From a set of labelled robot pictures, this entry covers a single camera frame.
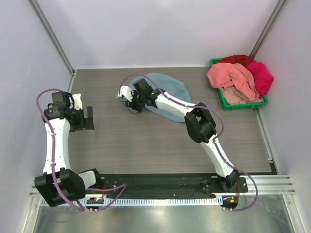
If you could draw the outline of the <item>light blue t shirt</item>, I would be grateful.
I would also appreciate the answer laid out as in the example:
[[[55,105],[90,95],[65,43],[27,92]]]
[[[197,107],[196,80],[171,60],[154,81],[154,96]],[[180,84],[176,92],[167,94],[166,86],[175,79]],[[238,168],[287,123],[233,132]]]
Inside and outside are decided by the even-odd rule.
[[[185,84],[169,75],[162,73],[147,73],[145,76],[152,79],[161,89],[168,92],[173,97],[180,99],[182,101],[192,103],[190,99],[190,93],[185,87]],[[184,118],[181,118],[169,111],[157,109],[152,106],[145,106],[145,110],[149,110],[159,116],[167,118],[169,120],[184,123]]]

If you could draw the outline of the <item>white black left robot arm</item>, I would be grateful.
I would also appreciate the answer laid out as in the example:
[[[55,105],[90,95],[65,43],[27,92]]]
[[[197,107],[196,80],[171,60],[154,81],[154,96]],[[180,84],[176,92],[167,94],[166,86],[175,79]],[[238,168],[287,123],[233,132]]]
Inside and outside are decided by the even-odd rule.
[[[79,212],[79,202],[86,190],[98,194],[103,182],[96,169],[80,173],[72,171],[69,162],[69,134],[94,130],[93,108],[83,107],[81,94],[71,94],[52,88],[52,102],[45,110],[38,108],[47,135],[47,150],[42,175],[35,177],[35,187],[50,207],[67,203]]]

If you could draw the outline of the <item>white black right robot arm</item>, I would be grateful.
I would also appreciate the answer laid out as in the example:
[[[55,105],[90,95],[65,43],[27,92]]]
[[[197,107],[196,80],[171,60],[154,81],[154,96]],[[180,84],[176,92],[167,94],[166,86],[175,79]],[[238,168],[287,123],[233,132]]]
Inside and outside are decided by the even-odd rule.
[[[118,97],[126,99],[125,105],[138,112],[151,106],[183,118],[189,137],[204,148],[212,161],[220,188],[232,191],[240,175],[218,140],[216,122],[207,107],[202,102],[193,104],[177,99],[158,87],[154,89],[144,78],[133,86],[123,85],[118,91]]]

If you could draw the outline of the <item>salmon pink t shirt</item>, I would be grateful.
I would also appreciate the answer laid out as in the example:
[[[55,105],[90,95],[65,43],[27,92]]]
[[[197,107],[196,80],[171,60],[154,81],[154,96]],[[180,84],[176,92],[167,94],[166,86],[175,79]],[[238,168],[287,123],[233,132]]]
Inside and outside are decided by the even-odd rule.
[[[260,98],[253,75],[239,63],[216,63],[207,72],[207,78],[213,88],[224,91],[234,87],[250,102]]]

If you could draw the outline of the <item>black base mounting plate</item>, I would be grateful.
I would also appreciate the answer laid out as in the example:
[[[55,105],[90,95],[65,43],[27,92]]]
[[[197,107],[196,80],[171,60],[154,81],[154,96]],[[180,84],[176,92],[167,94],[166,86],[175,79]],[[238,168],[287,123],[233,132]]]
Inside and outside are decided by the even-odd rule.
[[[199,199],[220,193],[247,193],[246,179],[239,177],[231,188],[223,188],[215,173],[99,174],[93,188],[126,184],[122,199]]]

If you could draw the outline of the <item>green plastic bin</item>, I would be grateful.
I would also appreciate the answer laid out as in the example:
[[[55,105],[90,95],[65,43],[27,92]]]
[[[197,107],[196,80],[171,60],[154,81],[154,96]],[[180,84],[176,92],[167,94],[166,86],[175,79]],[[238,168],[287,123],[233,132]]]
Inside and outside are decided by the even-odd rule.
[[[253,75],[239,63],[220,63],[211,59],[207,72],[209,83],[218,92],[224,110],[257,109],[265,106],[268,99],[255,89]]]

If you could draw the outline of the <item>beige t shirt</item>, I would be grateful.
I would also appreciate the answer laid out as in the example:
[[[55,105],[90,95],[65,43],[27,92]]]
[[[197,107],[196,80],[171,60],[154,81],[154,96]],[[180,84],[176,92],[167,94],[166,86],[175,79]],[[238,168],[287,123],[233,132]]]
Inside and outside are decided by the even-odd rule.
[[[247,103],[260,103],[263,102],[263,98],[259,97],[255,101],[250,101],[243,93],[237,90],[235,87],[229,87],[222,91],[225,100],[230,105],[247,104]]]

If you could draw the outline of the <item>dark red t shirt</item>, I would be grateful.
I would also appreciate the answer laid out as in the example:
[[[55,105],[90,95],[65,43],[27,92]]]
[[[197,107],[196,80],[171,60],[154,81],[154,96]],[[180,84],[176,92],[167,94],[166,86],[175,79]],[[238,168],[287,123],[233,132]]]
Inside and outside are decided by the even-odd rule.
[[[247,55],[232,55],[225,58],[220,59],[217,63],[230,63],[230,64],[241,64],[245,68],[255,60]]]

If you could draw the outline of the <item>magenta t shirt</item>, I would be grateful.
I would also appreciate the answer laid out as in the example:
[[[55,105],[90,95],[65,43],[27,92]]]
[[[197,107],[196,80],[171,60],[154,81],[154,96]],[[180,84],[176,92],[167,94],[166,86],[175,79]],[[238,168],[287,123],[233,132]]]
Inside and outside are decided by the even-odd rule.
[[[255,89],[261,95],[267,95],[269,92],[274,77],[267,70],[262,62],[251,62],[247,66],[247,70],[253,75]]]

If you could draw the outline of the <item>aluminium frame post left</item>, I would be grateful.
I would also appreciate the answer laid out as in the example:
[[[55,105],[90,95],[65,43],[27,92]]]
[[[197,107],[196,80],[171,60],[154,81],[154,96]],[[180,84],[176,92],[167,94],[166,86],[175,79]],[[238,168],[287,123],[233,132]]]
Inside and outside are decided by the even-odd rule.
[[[37,18],[39,19],[43,29],[45,30],[45,32],[47,33],[51,43],[53,44],[54,48],[56,49],[57,53],[59,54],[61,60],[63,61],[65,67],[67,68],[67,70],[69,71],[69,73],[71,74],[71,76],[74,76],[75,74],[75,69],[73,68],[73,66],[71,65],[68,57],[66,56],[59,40],[57,39],[48,19],[46,18],[43,10],[41,9],[38,1],[36,0],[28,0],[28,3],[30,4],[30,6],[32,7],[34,13],[36,14]]]

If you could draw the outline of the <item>aluminium frame post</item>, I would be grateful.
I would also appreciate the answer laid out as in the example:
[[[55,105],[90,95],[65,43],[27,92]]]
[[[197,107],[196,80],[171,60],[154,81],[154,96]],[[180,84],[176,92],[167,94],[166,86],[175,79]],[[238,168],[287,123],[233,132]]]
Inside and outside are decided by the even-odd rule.
[[[41,9],[38,1],[36,0],[28,0],[28,3],[30,4],[30,6],[32,7],[34,13],[36,14],[37,18],[39,19],[43,29],[45,30],[45,32],[47,33],[51,43],[53,44],[54,48],[56,49],[57,53],[59,54],[61,60],[63,61],[65,67],[67,68],[67,70],[69,71],[69,73],[71,74],[71,76],[74,76],[75,74],[75,69],[73,68],[73,66],[71,65],[68,57],[66,56],[59,40],[57,39],[48,19],[46,18],[43,10]]]
[[[259,37],[257,38],[249,56],[251,58],[255,58],[258,51],[260,50],[262,44],[264,43],[265,39],[267,38],[269,32],[272,30],[275,22],[277,21],[278,17],[280,16],[281,12],[283,11],[284,7],[286,6],[288,0],[278,0],[276,2],[275,7],[273,8],[270,16],[267,19]]]

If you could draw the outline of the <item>aluminium front rail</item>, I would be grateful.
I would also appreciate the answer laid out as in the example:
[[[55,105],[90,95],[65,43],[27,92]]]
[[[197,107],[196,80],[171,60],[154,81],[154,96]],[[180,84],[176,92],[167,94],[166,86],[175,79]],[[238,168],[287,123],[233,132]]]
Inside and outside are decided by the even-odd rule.
[[[259,195],[273,195],[282,194],[289,195],[295,193],[292,181],[288,175],[241,175],[246,179],[248,187],[247,193],[242,194],[259,194]],[[233,193],[225,194],[220,193],[216,196],[225,195],[229,196]]]

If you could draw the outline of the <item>aluminium frame post right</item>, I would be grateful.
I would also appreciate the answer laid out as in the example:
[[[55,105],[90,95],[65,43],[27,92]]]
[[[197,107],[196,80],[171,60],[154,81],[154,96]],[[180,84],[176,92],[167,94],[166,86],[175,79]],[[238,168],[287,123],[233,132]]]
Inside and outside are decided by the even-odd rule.
[[[251,58],[255,58],[258,51],[260,50],[262,44],[264,43],[265,39],[267,38],[269,32],[272,30],[275,22],[277,21],[278,17],[280,16],[281,12],[283,11],[284,7],[286,6],[288,0],[278,0],[276,2],[275,7],[273,8],[270,16],[267,19],[259,37],[257,38],[249,56]]]

